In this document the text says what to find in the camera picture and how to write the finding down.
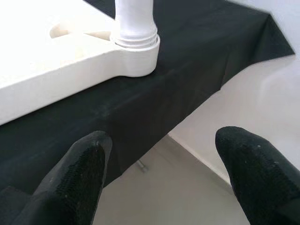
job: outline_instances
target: white wall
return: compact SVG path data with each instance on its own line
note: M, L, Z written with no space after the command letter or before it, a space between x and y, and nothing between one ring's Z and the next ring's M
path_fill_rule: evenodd
M236 0L270 11L300 53L299 0ZM215 133L238 126L272 142L300 169L300 57L289 56L241 71L169 135L229 182Z

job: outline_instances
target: white cylindrical post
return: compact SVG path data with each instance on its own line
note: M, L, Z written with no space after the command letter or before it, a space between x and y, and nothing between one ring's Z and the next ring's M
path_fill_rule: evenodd
M116 30L111 39L125 48L142 49L157 41L153 0L115 0Z

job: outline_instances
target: black tablecloth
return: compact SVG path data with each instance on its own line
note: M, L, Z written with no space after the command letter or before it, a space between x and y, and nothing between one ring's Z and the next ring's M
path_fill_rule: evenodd
M114 0L89 2L113 16ZM113 141L108 184L239 71L293 54L265 12L223 0L154 2L156 70L113 78L2 125L0 190L32 193L76 140L96 130Z

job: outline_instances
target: floor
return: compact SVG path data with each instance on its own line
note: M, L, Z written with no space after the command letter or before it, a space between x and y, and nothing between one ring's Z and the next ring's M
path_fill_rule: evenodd
M94 225L249 225L230 187L166 136L101 195Z

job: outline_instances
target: baseboard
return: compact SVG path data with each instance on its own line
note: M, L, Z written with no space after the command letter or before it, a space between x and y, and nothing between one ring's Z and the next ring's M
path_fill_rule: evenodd
M207 174L209 174L209 176L212 180L214 180L220 187L225 189L227 192L229 192L230 194L233 194L230 180L226 176L224 176L223 174L218 172L218 170L213 165L211 165L206 160L204 160L192 148L183 144L183 142L180 141L180 139L178 137L168 134L164 138L173 142L177 146L179 146L183 150L183 151L181 151L184 155L183 157L188 157L190 159L193 159L196 162L196 164L200 167L199 169L206 170Z

